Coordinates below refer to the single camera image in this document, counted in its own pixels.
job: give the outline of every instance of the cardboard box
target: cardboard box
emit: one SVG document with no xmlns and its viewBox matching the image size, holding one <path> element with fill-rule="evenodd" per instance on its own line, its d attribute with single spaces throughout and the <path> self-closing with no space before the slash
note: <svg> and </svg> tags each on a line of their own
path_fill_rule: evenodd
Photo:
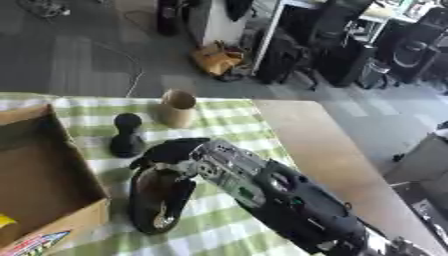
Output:
<svg viewBox="0 0 448 256">
<path fill-rule="evenodd" d="M 51 252 L 108 221 L 108 204 L 50 105 L 0 112 L 0 214 L 17 222 L 0 255 Z"/>
</svg>

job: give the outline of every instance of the green checkered tablecloth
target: green checkered tablecloth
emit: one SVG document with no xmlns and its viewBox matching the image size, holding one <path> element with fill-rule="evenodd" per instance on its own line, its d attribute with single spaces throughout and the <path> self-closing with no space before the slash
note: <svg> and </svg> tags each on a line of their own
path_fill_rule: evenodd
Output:
<svg viewBox="0 0 448 256">
<path fill-rule="evenodd" d="M 148 237 L 125 215 L 131 160 L 117 159 L 107 143 L 113 119 L 132 112 L 143 119 L 148 147 L 181 137 L 220 137 L 293 166 L 269 125 L 250 100 L 198 99 L 198 119 L 189 129 L 168 129 L 151 119 L 154 99 L 57 97 L 0 94 L 0 110 L 51 102 L 88 164 L 112 198 L 111 221 L 68 242 L 54 255 L 308 255 L 240 209 L 228 195 L 197 178 L 198 187 L 172 231 Z"/>
</svg>

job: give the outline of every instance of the office chair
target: office chair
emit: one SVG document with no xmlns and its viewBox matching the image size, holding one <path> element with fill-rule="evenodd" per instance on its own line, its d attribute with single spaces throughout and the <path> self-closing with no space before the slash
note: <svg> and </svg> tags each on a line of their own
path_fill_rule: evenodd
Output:
<svg viewBox="0 0 448 256">
<path fill-rule="evenodd" d="M 391 67 L 395 86 L 412 83 L 431 67 L 440 50 L 435 46 L 448 29 L 448 9 L 436 7 L 417 23 L 391 22 L 378 38 L 377 58 Z"/>
<path fill-rule="evenodd" d="M 347 27 L 355 22 L 374 0 L 328 0 L 318 10 L 286 10 L 280 26 L 302 47 L 295 65 L 288 74 L 299 71 L 307 76 L 312 85 L 318 86 L 316 70 L 325 55 L 348 39 Z"/>
</svg>

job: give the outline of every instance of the wooden table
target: wooden table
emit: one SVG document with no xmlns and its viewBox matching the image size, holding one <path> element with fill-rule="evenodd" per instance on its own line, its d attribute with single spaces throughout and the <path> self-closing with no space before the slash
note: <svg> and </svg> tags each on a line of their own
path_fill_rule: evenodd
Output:
<svg viewBox="0 0 448 256">
<path fill-rule="evenodd" d="M 300 171 L 351 202 L 359 217 L 386 235 L 403 236 L 437 256 L 448 254 L 322 106 L 255 103 Z"/>
</svg>

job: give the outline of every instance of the table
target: table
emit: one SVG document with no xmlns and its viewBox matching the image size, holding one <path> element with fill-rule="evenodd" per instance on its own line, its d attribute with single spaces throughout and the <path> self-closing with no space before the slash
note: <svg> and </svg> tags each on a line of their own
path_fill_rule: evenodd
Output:
<svg viewBox="0 0 448 256">
<path fill-rule="evenodd" d="M 0 110 L 51 102 L 89 166 L 112 198 L 111 222 L 65 243 L 52 255 L 307 255 L 236 206 L 229 196 L 198 180 L 198 188 L 171 232 L 146 237 L 123 214 L 131 160 L 113 158 L 107 143 L 115 115 L 143 119 L 149 145 L 169 138 L 219 136 L 300 171 L 350 201 L 356 213 L 388 235 L 403 235 L 435 255 L 446 255 L 401 199 L 356 149 L 325 110 L 313 102 L 199 99 L 191 129 L 170 130 L 153 121 L 153 99 L 77 98 L 1 94 Z M 276 132 L 284 146 L 280 144 Z"/>
<path fill-rule="evenodd" d="M 351 202 L 359 217 L 388 236 L 401 235 L 434 255 L 447 255 L 319 104 L 256 104 L 302 172 Z"/>
<path fill-rule="evenodd" d="M 324 3 L 325 0 L 277 0 L 272 16 L 271 21 L 269 23 L 268 29 L 266 30 L 266 33 L 264 34 L 263 39 L 261 40 L 261 46 L 260 49 L 257 52 L 257 55 L 255 57 L 255 61 L 252 67 L 252 74 L 255 74 L 255 72 L 258 70 L 261 61 L 264 58 L 264 55 L 268 49 L 269 43 L 271 42 L 271 39 L 274 35 L 275 29 L 278 25 L 278 22 L 280 21 L 280 17 L 283 13 L 283 10 L 286 5 L 291 5 L 299 8 L 306 8 L 306 9 L 317 9 L 319 6 Z M 371 21 L 374 23 L 378 23 L 377 28 L 375 29 L 373 35 L 371 36 L 369 42 L 373 43 L 376 38 L 379 36 L 383 28 L 386 26 L 387 22 L 394 18 L 397 15 L 394 9 L 392 7 L 386 6 L 386 8 L 382 8 L 376 3 L 373 3 L 369 9 L 364 12 L 363 15 L 361 15 L 360 19 Z"/>
</svg>

